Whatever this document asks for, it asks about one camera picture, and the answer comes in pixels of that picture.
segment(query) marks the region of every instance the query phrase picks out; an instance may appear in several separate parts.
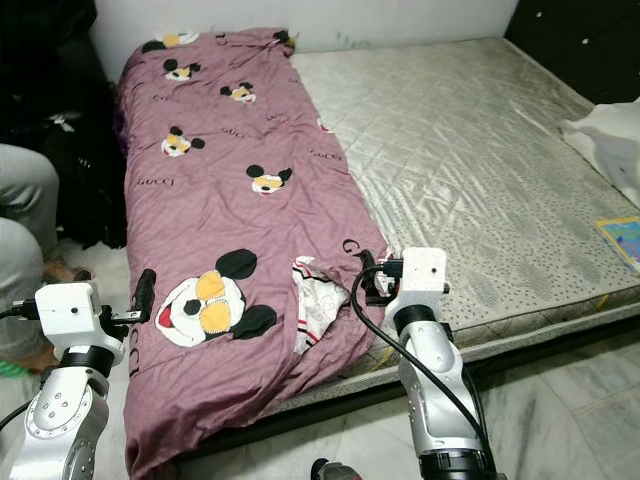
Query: mattress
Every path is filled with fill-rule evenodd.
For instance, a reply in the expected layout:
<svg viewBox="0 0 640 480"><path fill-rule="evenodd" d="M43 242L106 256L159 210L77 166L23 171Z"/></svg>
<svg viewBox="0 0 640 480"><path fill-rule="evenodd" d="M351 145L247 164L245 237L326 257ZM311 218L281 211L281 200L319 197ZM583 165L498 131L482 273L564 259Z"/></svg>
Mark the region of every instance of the mattress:
<svg viewBox="0 0 640 480"><path fill-rule="evenodd" d="M593 105L508 41L293 63L392 250L447 251L443 321L466 361L640 314L640 279L594 230L638 210L557 126ZM396 380L397 362L378 342L279 411Z"/></svg>

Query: gray pants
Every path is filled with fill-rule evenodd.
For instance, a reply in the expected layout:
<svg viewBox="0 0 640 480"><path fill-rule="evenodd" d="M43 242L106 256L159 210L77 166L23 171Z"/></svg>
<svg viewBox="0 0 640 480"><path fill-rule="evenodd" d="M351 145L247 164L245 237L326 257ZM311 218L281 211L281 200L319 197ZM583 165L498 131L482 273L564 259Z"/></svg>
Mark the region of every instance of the gray pants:
<svg viewBox="0 0 640 480"><path fill-rule="evenodd" d="M58 176L39 153L0 144L0 311L33 298L43 258L56 244ZM0 359L18 360L45 346L40 322L0 320Z"/></svg>

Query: purple blanket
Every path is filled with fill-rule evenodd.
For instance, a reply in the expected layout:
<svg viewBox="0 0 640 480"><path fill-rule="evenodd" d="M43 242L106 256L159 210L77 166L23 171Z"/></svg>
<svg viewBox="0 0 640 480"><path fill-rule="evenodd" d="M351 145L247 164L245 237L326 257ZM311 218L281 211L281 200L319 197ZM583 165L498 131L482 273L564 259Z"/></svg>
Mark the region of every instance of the purple blanket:
<svg viewBox="0 0 640 480"><path fill-rule="evenodd" d="M133 478L171 474L173 456L322 383L373 340L347 290L354 255L386 244L288 43L267 29L169 36L123 73L131 278L158 274L152 321L131 333Z"/></svg>

